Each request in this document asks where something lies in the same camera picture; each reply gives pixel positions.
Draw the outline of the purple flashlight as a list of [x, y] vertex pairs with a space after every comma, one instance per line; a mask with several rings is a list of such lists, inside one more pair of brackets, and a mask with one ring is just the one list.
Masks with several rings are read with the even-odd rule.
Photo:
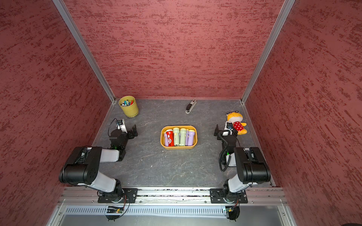
[[185, 146], [188, 146], [188, 139], [189, 139], [189, 129], [186, 129]]
[[168, 136], [167, 136], [167, 133], [166, 133], [166, 132], [164, 132], [164, 145], [165, 145], [165, 147], [168, 147], [168, 146], [169, 146]]
[[196, 134], [196, 133], [195, 133], [194, 130], [189, 130], [189, 131], [188, 131], [188, 142], [187, 142], [187, 146], [193, 146], [195, 134]]

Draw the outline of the green flashlight front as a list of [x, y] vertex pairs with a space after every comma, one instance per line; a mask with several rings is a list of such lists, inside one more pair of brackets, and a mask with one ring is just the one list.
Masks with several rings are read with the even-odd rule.
[[187, 129], [181, 128], [180, 129], [180, 146], [186, 146], [186, 138], [187, 138]]

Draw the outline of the green flashlight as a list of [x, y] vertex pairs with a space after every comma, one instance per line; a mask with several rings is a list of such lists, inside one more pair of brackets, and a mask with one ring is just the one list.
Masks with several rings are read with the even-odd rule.
[[187, 129], [181, 128], [180, 129], [180, 146], [186, 146], [186, 138], [187, 138]]
[[175, 147], [180, 145], [180, 128], [178, 127], [173, 128], [173, 141]]

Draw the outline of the red white flashlight logo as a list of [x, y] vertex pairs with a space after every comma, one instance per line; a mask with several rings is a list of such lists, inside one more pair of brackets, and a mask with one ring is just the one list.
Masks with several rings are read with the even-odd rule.
[[169, 143], [169, 147], [174, 147], [174, 141], [173, 141], [173, 130], [172, 129], [168, 129], [166, 131], [167, 136], [168, 136], [168, 143]]

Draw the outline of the yellow plastic storage box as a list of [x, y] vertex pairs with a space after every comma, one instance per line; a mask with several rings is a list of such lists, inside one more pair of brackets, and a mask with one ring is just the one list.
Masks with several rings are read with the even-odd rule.
[[[164, 132], [166, 132], [168, 129], [172, 129], [172, 130], [173, 130], [174, 127], [178, 127], [178, 128], [180, 128], [180, 129], [181, 129], [181, 128], [186, 128], [186, 129], [189, 129], [189, 130], [194, 130], [196, 134], [195, 134], [195, 137], [194, 137], [193, 146], [165, 147], [165, 145], [164, 145]], [[195, 127], [193, 127], [193, 126], [191, 126], [191, 125], [166, 126], [166, 127], [164, 127], [164, 128], [161, 130], [161, 134], [160, 134], [160, 144], [161, 144], [161, 146], [162, 146], [163, 148], [165, 148], [166, 150], [185, 150], [185, 149], [189, 150], [189, 149], [193, 149], [193, 148], [196, 146], [197, 142], [198, 142], [197, 130], [196, 130]]]

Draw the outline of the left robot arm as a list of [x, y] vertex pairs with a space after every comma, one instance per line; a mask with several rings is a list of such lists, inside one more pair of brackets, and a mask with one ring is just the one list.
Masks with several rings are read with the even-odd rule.
[[136, 125], [129, 131], [121, 125], [109, 135], [111, 148], [74, 148], [59, 174], [59, 181], [96, 190], [99, 203], [135, 203], [138, 189], [123, 189], [120, 180], [101, 173], [99, 167], [101, 163], [121, 162], [126, 154], [128, 140], [137, 136]]

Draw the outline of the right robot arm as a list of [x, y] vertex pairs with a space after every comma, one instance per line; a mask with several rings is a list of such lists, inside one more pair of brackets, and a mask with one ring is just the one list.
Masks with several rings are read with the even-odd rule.
[[222, 142], [219, 154], [219, 169], [225, 172], [236, 168], [236, 175], [227, 179], [221, 189], [211, 189], [212, 203], [247, 203], [245, 190], [251, 186], [270, 182], [271, 172], [258, 147], [244, 148], [237, 146], [237, 131], [231, 126], [225, 130], [216, 127], [214, 136]]

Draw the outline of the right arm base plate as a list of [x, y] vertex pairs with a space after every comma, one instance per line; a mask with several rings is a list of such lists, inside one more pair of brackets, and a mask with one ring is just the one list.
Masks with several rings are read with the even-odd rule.
[[238, 193], [231, 193], [221, 188], [211, 188], [210, 189], [210, 200], [211, 203], [225, 203], [225, 204], [246, 204], [248, 203], [248, 198], [246, 191], [243, 190]]

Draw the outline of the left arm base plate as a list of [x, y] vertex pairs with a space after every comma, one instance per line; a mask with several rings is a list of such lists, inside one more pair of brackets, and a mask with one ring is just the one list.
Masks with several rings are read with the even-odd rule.
[[98, 203], [135, 203], [137, 193], [137, 188], [122, 188], [120, 192], [111, 193], [99, 192]]

